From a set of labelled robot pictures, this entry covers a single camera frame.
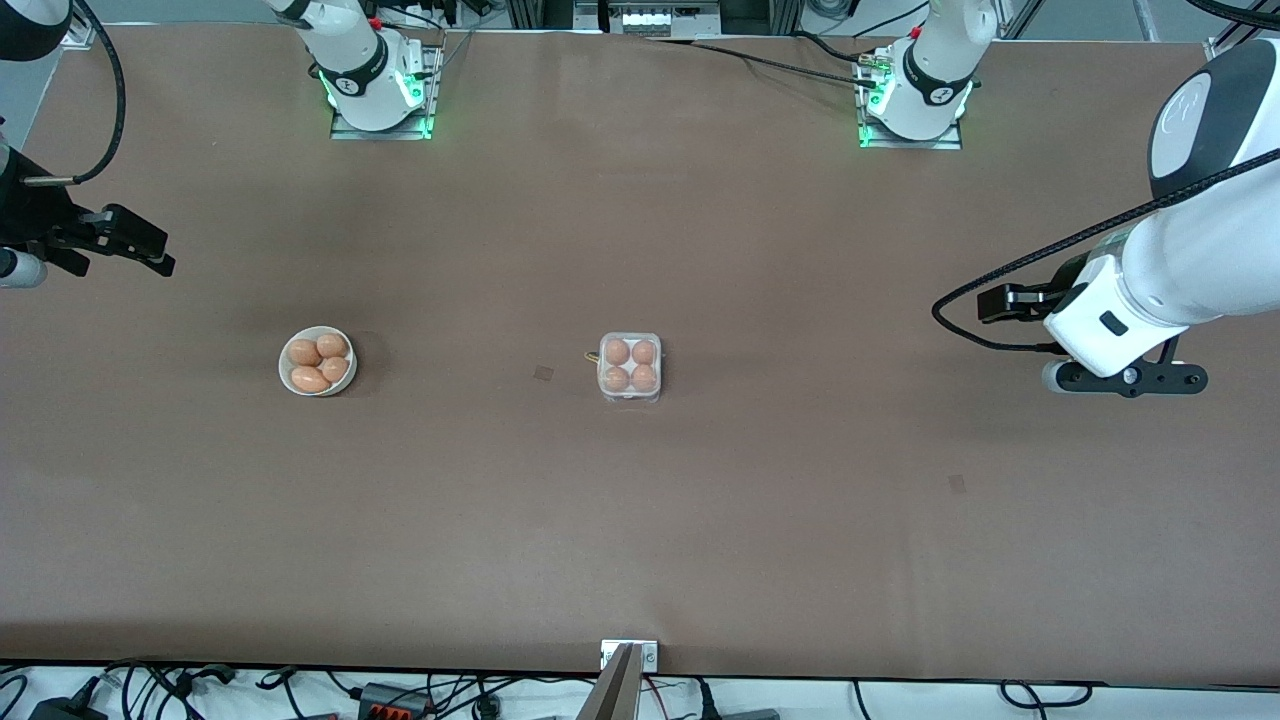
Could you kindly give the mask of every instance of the brown egg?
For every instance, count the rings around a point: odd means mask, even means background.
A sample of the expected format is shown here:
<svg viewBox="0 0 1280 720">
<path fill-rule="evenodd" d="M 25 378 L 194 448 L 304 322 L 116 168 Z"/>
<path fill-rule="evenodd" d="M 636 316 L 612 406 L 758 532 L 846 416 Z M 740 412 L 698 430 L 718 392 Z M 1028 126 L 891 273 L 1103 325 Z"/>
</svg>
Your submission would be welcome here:
<svg viewBox="0 0 1280 720">
<path fill-rule="evenodd" d="M 329 389 L 329 380 L 324 379 L 320 370 L 315 368 L 294 368 L 289 373 L 289 380 L 293 383 L 293 387 L 302 392 L 324 392 Z"/>
<path fill-rule="evenodd" d="M 609 368 L 604 372 L 604 387 L 609 392 L 622 392 L 627 389 L 628 384 L 631 384 L 631 375 L 627 375 L 622 368 Z"/>
<path fill-rule="evenodd" d="M 289 360 L 293 360 L 297 365 L 315 368 L 320 364 L 320 351 L 316 350 L 315 341 L 296 340 L 289 343 Z"/>
<path fill-rule="evenodd" d="M 658 387 L 658 373 L 652 365 L 636 365 L 631 372 L 631 384 L 636 386 L 636 392 L 652 392 Z"/>
<path fill-rule="evenodd" d="M 330 383 L 335 383 L 347 374 L 347 368 L 349 366 L 351 363 L 347 363 L 346 357 L 325 357 L 320 363 L 320 374 Z"/>
<path fill-rule="evenodd" d="M 621 365 L 630 356 L 631 348 L 627 347 L 627 341 L 613 338 L 604 343 L 604 359 L 608 360 L 609 365 Z"/>
<path fill-rule="evenodd" d="M 641 365 L 653 365 L 654 359 L 658 357 L 658 348 L 652 341 L 641 340 L 631 348 L 631 356 Z"/>
<path fill-rule="evenodd" d="M 316 338 L 316 350 L 321 357 L 342 357 L 347 355 L 347 341 L 338 333 L 325 333 Z"/>
</svg>

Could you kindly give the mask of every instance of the white bowl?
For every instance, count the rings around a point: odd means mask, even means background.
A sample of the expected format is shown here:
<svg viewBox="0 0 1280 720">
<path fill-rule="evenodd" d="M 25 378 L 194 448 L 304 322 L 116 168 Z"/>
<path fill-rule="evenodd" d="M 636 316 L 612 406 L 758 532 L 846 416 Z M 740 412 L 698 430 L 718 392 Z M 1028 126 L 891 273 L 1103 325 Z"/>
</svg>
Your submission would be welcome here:
<svg viewBox="0 0 1280 720">
<path fill-rule="evenodd" d="M 342 379 L 339 379 L 338 382 L 329 386 L 329 389 L 326 391 L 302 392 L 301 389 L 293 387 L 293 383 L 289 382 L 289 373 L 292 373 L 293 369 L 298 366 L 297 363 L 289 360 L 289 345 L 292 345 L 293 341 L 296 340 L 314 341 L 320 336 L 329 333 L 342 336 L 342 340 L 347 341 L 347 363 L 349 364 L 349 366 L 347 368 L 347 374 L 343 375 Z M 289 391 L 296 395 L 303 395 L 306 397 L 328 397 L 330 395 L 338 395 L 339 392 L 346 389 L 347 386 L 351 384 L 351 379 L 355 377 L 356 377 L 356 346 L 351 343 L 351 338 L 347 337 L 347 333 L 339 331 L 338 328 L 330 328 L 328 325 L 316 325 L 314 328 L 307 328 L 291 337 L 289 342 L 285 342 L 284 347 L 280 348 L 280 382 L 284 383 L 284 387 L 289 388 Z"/>
</svg>

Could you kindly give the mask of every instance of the clear plastic egg carton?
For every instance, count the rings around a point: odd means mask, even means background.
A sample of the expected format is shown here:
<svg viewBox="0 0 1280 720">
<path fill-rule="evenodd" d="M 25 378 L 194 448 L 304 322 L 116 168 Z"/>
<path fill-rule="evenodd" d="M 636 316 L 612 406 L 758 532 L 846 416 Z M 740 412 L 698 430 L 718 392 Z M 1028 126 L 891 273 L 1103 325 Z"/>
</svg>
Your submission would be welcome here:
<svg viewBox="0 0 1280 720">
<path fill-rule="evenodd" d="M 611 401 L 658 401 L 662 392 L 662 341 L 653 333 L 607 333 L 595 366 L 600 392 Z"/>
</svg>

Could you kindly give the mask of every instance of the bowl of eggs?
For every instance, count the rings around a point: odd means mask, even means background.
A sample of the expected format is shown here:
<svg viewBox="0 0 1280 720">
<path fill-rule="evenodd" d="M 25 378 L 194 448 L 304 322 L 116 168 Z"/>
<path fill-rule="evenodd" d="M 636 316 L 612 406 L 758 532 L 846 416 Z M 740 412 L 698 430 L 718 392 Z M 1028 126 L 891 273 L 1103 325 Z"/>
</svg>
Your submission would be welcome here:
<svg viewBox="0 0 1280 720">
<path fill-rule="evenodd" d="M 608 400 L 657 401 L 662 389 L 662 341 L 653 333 L 605 334 L 600 338 L 596 380 Z"/>
<path fill-rule="evenodd" d="M 355 377 L 356 350 L 351 338 L 337 328 L 307 328 L 280 350 L 280 382 L 298 395 L 338 395 Z"/>
</svg>

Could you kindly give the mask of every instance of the table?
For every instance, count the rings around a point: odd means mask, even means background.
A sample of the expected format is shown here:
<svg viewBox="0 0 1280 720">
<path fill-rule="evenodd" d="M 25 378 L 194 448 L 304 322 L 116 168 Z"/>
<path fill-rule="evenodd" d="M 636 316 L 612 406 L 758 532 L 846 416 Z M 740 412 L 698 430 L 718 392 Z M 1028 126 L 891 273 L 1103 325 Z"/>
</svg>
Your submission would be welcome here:
<svg viewBox="0 0 1280 720">
<path fill-rule="evenodd" d="M 1280 315 L 1187 334 L 1202 396 L 1124 401 L 928 314 L 1147 199 L 1198 46 L 998 44 L 965 149 L 928 152 L 859 149 L 846 87 L 562 33 L 475 36 L 429 142 L 330 142 L 292 31 L 114 35 L 125 138 L 76 197 L 178 270 L 0 296 L 0 656 L 1280 671 Z M 92 163 L 109 77 L 69 54 L 27 151 Z M 340 397 L 276 378 L 312 324 L 357 345 Z M 600 398 L 614 329 L 662 336 L 659 404 Z"/>
</svg>

